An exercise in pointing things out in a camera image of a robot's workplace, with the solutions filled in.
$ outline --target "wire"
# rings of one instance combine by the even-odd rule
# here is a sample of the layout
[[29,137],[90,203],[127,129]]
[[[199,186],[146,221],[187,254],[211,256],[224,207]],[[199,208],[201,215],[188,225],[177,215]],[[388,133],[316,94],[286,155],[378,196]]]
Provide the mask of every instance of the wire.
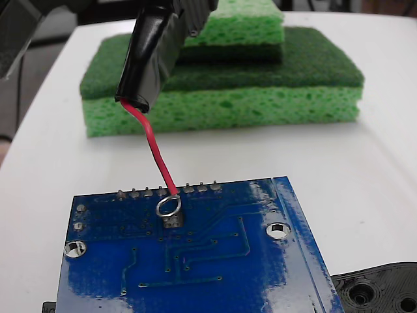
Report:
[[410,3],[407,5],[407,7],[405,8],[404,12],[403,12],[403,16],[408,16],[410,15],[411,11],[413,10],[415,4],[416,4],[416,0],[410,0]]
[[20,126],[20,107],[22,106],[22,73],[23,73],[23,62],[24,62],[25,55],[22,55],[22,58],[19,62],[19,71],[18,71],[18,90],[17,90],[17,101],[16,101],[16,122],[15,128],[16,132]]
[[165,183],[167,184],[169,193],[174,195],[178,194],[178,189],[176,188],[171,175],[168,172],[167,166],[164,163],[164,160],[162,160],[161,153],[159,152],[158,144],[155,140],[155,135],[152,130],[152,126],[149,123],[148,119],[137,109],[135,109],[131,104],[129,104],[128,101],[125,99],[121,99],[121,103],[123,108],[130,114],[132,114],[143,126],[143,130],[146,133],[146,137],[148,139],[149,147],[151,148],[152,154],[154,156],[156,165],[159,168],[159,171],[162,174],[162,177],[164,178]]
[[312,0],[307,0],[308,6],[310,8],[310,11],[315,11],[314,4]]

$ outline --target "sponge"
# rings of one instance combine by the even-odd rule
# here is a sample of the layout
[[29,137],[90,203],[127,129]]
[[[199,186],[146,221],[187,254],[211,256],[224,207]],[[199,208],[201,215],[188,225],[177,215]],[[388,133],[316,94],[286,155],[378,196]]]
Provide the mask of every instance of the sponge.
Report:
[[[155,132],[350,122],[359,87],[250,87],[162,93],[148,115]],[[142,134],[141,125],[113,97],[83,101],[89,137]]]
[[[178,65],[149,114],[154,131],[354,121],[362,73],[314,29],[286,28],[285,36],[282,65]],[[98,81],[84,79],[81,85],[88,136],[143,132],[114,102],[118,78],[107,78],[120,68],[107,67],[103,80],[96,72],[122,63],[115,59],[118,47],[103,43],[86,73]]]

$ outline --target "mounting hole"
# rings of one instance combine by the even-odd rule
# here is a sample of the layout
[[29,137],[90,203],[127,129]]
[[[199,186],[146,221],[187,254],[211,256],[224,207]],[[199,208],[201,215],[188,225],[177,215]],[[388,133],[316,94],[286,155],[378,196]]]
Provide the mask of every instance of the mounting hole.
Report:
[[72,259],[79,258],[85,251],[87,251],[87,246],[82,241],[70,241],[64,247],[64,255]]
[[357,284],[349,292],[349,297],[357,305],[366,305],[373,300],[374,296],[373,289],[365,284]]
[[282,223],[273,223],[266,227],[266,234],[276,240],[282,240],[286,238],[290,233],[288,225]]
[[417,303],[414,299],[404,298],[404,300],[401,301],[399,306],[404,312],[415,312],[417,308]]

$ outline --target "white surface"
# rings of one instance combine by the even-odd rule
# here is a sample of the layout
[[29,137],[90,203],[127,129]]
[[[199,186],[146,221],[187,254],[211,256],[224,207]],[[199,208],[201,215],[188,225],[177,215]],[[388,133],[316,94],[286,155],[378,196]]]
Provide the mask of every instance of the white surface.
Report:
[[[159,135],[176,184],[288,175],[330,274],[417,261],[417,21],[293,13],[286,23],[321,30],[364,72],[358,122]],[[76,30],[0,170],[3,312],[55,300],[73,195],[163,184],[144,137],[85,137],[83,73],[103,38],[132,28]]]

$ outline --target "scouring pad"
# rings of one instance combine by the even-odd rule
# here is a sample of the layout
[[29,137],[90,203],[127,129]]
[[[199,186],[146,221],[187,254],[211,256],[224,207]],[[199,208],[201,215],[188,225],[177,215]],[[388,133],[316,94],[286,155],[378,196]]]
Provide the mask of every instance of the scouring pad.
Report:
[[[354,121],[364,83],[361,72],[314,29],[287,28],[285,35],[283,65],[177,65],[149,114],[154,130]],[[101,61],[93,60],[89,72],[120,62],[115,59],[117,49],[103,45]],[[120,69],[107,71],[109,77]],[[99,77],[96,72],[87,75]],[[141,126],[114,102],[118,80],[105,82],[92,85],[85,80],[81,85],[81,90],[94,95],[83,95],[88,136],[142,133]]]

